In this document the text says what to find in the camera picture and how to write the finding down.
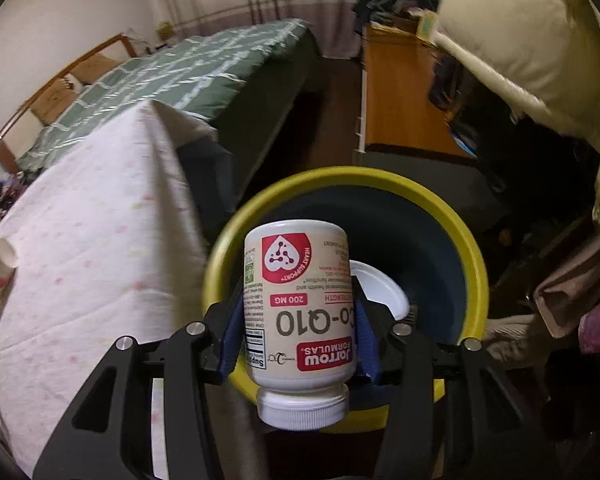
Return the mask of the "wooden low cabinet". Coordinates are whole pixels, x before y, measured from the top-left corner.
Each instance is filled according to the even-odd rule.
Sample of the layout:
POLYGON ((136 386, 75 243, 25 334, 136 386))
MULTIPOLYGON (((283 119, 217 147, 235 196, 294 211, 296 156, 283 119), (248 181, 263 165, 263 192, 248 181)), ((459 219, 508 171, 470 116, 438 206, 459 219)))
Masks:
POLYGON ((358 150, 471 166, 429 101, 437 50, 408 32, 364 27, 358 150))

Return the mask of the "white plastic lid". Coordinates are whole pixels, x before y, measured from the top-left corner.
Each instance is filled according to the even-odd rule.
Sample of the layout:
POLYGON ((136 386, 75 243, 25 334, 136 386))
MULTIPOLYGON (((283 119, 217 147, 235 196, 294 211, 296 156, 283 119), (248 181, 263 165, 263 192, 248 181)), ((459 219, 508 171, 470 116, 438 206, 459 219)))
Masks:
POLYGON ((367 299, 385 304, 397 320, 405 320, 410 313, 406 293, 390 276, 361 261, 350 261, 351 275, 360 283, 367 299))

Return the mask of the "brown pillow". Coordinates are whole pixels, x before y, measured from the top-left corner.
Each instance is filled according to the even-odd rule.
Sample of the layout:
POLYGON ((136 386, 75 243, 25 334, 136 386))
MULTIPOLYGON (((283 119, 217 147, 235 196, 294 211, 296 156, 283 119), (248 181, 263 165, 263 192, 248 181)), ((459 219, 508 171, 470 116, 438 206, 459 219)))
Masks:
POLYGON ((30 111, 44 126, 49 126, 76 100, 73 84, 55 79, 30 105, 30 111))
POLYGON ((94 84, 99 78, 102 78, 102 76, 120 64, 120 61, 108 58, 108 56, 100 53, 95 53, 90 58, 79 62, 71 73, 81 84, 94 84))

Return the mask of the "small green box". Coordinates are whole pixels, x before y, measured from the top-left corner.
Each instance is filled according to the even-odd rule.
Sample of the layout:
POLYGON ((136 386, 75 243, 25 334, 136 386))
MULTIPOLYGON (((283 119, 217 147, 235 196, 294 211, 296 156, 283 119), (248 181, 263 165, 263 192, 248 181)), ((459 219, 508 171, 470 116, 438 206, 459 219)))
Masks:
POLYGON ((436 28, 438 14, 434 11, 423 10, 422 15, 419 17, 416 37, 427 44, 432 44, 432 34, 436 28))

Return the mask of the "wooden headboard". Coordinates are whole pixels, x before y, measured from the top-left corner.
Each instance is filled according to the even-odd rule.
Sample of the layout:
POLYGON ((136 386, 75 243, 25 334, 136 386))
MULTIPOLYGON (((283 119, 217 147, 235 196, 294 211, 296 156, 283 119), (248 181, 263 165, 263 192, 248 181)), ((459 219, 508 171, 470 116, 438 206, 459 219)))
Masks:
POLYGON ((139 58, 125 34, 112 36, 84 53, 46 81, 24 101, 0 130, 0 166, 9 174, 20 171, 17 160, 35 144, 44 128, 56 122, 86 87, 129 58, 139 58))

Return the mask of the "white dotted table cloth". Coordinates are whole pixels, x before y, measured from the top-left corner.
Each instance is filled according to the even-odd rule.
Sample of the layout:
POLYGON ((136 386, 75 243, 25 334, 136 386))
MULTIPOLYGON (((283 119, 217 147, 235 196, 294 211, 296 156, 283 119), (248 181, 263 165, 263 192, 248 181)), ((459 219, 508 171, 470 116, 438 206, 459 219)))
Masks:
POLYGON ((0 302, 0 439, 30 474, 114 341, 201 314, 207 248, 176 151, 215 131, 156 101, 89 134, 0 223, 17 256, 0 302))

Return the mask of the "brown pillow right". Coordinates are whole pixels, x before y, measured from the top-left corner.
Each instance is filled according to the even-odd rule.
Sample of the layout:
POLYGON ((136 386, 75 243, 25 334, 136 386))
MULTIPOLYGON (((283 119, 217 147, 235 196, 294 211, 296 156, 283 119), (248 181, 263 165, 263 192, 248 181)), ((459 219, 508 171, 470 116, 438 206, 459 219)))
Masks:
POLYGON ((120 64, 120 61, 108 58, 108 56, 100 53, 95 53, 90 58, 79 62, 71 73, 81 84, 94 84, 99 78, 102 78, 102 76, 120 64))

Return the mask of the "brown pillow left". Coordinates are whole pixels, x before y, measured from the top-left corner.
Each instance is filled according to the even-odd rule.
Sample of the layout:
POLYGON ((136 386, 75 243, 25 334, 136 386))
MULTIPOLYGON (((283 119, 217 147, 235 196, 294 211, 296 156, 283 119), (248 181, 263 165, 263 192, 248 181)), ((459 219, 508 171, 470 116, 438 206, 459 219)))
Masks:
POLYGON ((44 126, 49 126, 76 100, 73 84, 55 79, 30 105, 30 111, 44 126))

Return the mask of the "cream puffer jacket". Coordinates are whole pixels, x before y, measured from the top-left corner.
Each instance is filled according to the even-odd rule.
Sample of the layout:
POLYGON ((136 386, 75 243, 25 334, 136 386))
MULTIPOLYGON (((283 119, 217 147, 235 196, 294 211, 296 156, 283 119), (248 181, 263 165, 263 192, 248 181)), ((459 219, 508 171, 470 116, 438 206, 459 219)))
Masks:
MULTIPOLYGON (((600 153, 593 0, 441 0, 434 41, 515 110, 600 153)), ((592 217, 600 227, 600 170, 592 217)))

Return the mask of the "green plaid bed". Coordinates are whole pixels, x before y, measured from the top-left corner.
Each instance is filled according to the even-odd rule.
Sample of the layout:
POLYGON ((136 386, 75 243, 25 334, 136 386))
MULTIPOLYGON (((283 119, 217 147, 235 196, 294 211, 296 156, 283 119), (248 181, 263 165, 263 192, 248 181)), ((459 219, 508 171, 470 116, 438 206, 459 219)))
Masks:
POLYGON ((312 75, 320 48, 298 18, 186 38, 130 58, 88 84, 17 160, 48 168, 93 130, 143 100, 155 100, 215 128, 234 156, 243 188, 256 173, 312 75))

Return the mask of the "yellow rimmed trash bin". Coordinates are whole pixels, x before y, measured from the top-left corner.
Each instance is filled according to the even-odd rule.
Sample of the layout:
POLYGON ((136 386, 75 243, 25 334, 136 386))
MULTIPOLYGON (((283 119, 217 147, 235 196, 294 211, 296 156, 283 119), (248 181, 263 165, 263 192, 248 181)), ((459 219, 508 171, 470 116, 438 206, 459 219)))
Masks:
MULTIPOLYGON (((381 270, 406 293, 419 333, 437 344, 480 338, 489 293, 478 245, 460 216, 422 185, 391 172, 340 166, 284 179, 254 196, 230 219, 216 240, 204 274, 204 304, 212 306, 244 286, 247 234, 283 220, 317 220, 347 234, 349 259, 381 270)), ((246 361, 246 336, 230 379, 257 405, 257 385, 246 361)), ((356 369, 348 380, 349 411, 336 432, 385 426, 391 393, 356 369)))

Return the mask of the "white supplement bottle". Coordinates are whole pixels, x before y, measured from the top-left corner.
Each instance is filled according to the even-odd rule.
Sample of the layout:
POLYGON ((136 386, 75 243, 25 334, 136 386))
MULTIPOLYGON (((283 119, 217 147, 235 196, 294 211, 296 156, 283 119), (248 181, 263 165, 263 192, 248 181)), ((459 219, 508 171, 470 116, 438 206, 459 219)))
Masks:
POLYGON ((311 431, 349 411, 356 369, 346 232, 317 220, 258 226, 245 238, 246 361, 266 424, 311 431))

